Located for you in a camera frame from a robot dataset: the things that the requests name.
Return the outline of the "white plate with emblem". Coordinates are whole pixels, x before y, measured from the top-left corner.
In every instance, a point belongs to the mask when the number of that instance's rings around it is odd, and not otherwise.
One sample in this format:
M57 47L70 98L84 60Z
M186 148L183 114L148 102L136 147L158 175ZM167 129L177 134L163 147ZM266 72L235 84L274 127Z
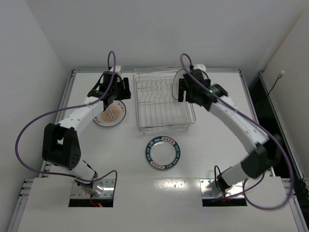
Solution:
M185 79L185 83L186 83L186 89L184 91L184 99L183 101L186 102L192 102L192 90L193 90L193 85L194 85L194 81L192 80L192 78L190 77L190 75L184 70L184 69L180 69L176 72L174 79L172 81L172 97L178 101L178 85L179 85L179 79L180 78L184 78Z

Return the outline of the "dark green rimmed plate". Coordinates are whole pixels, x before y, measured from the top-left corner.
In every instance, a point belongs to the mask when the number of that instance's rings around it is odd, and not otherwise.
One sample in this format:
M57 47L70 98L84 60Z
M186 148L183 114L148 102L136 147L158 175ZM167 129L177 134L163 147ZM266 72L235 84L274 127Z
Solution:
M172 169L181 158L179 144L171 137L157 136L145 148L145 158L148 164L160 171Z

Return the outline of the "orange sunburst plate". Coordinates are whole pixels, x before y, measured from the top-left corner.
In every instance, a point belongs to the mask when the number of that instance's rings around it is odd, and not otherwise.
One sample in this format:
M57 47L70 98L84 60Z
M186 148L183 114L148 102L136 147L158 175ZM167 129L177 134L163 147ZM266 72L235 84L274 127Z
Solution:
M114 101L108 108L94 117L93 121L105 128L120 124L126 116L126 106L122 101Z

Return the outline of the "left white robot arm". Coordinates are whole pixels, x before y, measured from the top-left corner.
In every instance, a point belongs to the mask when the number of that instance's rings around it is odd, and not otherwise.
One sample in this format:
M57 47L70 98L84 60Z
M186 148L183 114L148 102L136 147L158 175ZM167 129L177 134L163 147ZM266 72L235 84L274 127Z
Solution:
M98 180L97 172L82 160L79 135L114 101L131 98L128 78L121 75L121 66L105 71L89 91L81 108L56 124L49 123L44 129L43 160L73 175L77 185L88 194L99 195L103 182Z

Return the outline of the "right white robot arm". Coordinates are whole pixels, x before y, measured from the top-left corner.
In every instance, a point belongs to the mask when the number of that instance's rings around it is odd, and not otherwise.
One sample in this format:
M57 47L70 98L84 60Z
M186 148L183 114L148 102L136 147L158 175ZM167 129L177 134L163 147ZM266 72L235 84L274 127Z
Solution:
M248 178L256 179L276 165L281 159L281 151L277 146L281 143L281 137L275 135L274 140L270 139L266 133L237 114L235 109L226 107L225 102L234 106L228 92L219 84L212 85L210 79L204 78L202 70L194 69L191 74L198 83L184 69L175 75L178 79L178 101L204 107L233 132L247 152L242 161L216 176L216 188L224 193L234 184Z

